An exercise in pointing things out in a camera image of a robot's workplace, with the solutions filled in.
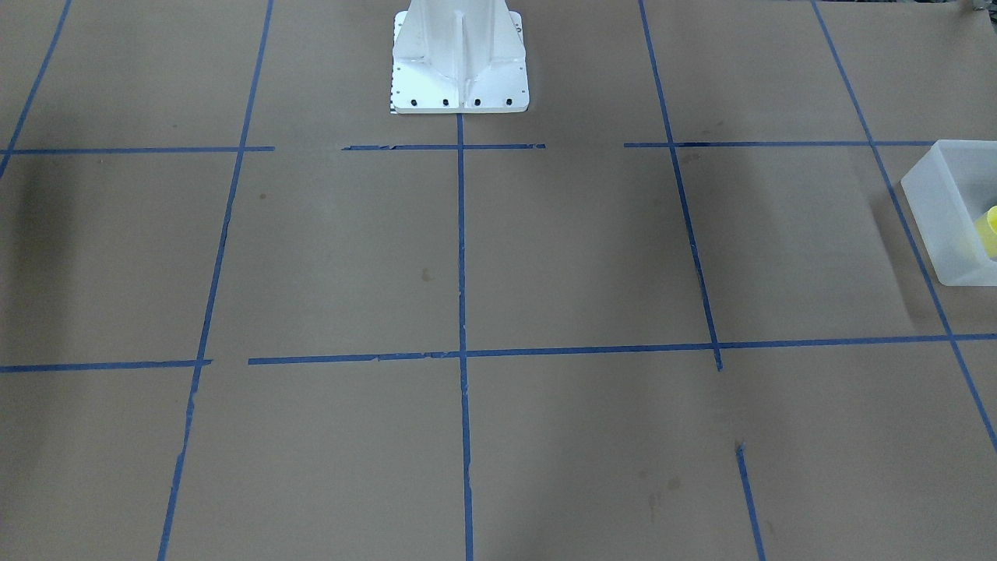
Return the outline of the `white translucent plastic bin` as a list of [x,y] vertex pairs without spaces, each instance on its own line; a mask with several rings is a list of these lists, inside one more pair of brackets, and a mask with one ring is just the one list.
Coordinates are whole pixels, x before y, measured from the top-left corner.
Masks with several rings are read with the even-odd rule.
[[995,257],[976,228],[995,206],[995,180],[996,143],[983,139],[940,139],[902,178],[940,284],[996,284]]

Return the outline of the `yellow plastic cup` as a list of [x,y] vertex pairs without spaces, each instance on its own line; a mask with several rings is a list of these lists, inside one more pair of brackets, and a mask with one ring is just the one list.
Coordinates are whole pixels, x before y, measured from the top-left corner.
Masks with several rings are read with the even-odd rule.
[[980,214],[974,222],[975,233],[983,252],[985,252],[987,258],[992,260],[996,260],[997,258],[996,217],[997,206],[994,205],[983,214]]

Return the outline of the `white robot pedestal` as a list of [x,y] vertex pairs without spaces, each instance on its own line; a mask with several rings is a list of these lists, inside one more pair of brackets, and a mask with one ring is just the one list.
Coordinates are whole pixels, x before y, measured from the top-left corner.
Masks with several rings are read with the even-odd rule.
[[393,32],[392,113],[528,110],[523,18],[506,1],[412,1]]

